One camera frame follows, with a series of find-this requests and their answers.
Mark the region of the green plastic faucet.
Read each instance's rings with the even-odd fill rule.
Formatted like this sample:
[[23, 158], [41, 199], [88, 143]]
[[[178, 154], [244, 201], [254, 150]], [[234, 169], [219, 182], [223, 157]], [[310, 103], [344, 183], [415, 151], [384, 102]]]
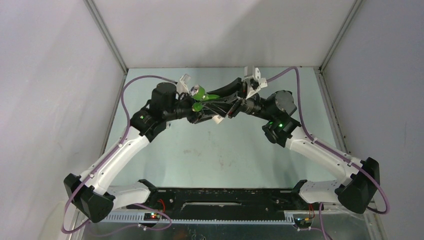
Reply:
[[202, 102], [220, 98], [219, 95], [207, 93], [206, 90], [198, 84], [190, 89], [189, 94], [191, 98], [195, 100], [195, 103], [192, 105], [192, 110], [194, 112], [200, 112], [202, 110]]

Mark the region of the white elbow fitting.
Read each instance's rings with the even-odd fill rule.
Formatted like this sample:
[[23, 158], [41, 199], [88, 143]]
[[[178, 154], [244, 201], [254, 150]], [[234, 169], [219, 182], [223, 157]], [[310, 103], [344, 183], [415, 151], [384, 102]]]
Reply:
[[212, 120], [216, 123], [216, 124], [220, 124], [225, 118], [220, 116], [220, 115], [215, 115], [212, 117]]

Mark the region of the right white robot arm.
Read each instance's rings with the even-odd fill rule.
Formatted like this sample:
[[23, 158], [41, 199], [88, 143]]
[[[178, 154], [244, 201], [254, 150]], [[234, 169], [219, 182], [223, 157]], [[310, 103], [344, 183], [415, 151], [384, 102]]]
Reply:
[[309, 204], [340, 204], [349, 211], [363, 214], [380, 185], [380, 166], [373, 158], [361, 160], [342, 152], [313, 136], [303, 122], [293, 118], [298, 111], [292, 92], [279, 90], [267, 98], [259, 96], [262, 83], [240, 78], [207, 92], [201, 86], [190, 90], [195, 100], [192, 109], [213, 116], [233, 118], [245, 113], [266, 120], [262, 126], [269, 142], [301, 154], [321, 165], [333, 181], [301, 180], [291, 194], [291, 204], [304, 209]]

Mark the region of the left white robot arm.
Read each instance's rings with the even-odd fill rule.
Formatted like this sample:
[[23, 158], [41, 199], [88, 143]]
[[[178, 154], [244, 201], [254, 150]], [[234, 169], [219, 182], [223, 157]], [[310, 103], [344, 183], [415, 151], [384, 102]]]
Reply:
[[167, 123], [187, 119], [196, 124], [212, 119], [217, 113], [206, 105], [222, 102], [226, 96], [228, 93], [223, 88], [207, 92], [199, 85], [186, 90], [181, 83], [159, 83], [146, 105], [133, 116], [127, 116], [124, 132], [114, 146], [83, 173], [70, 173], [64, 179], [68, 203], [92, 223], [102, 221], [121, 207], [156, 206], [158, 194], [149, 181], [143, 179], [126, 186], [113, 186], [112, 181], [138, 152], [167, 128]]

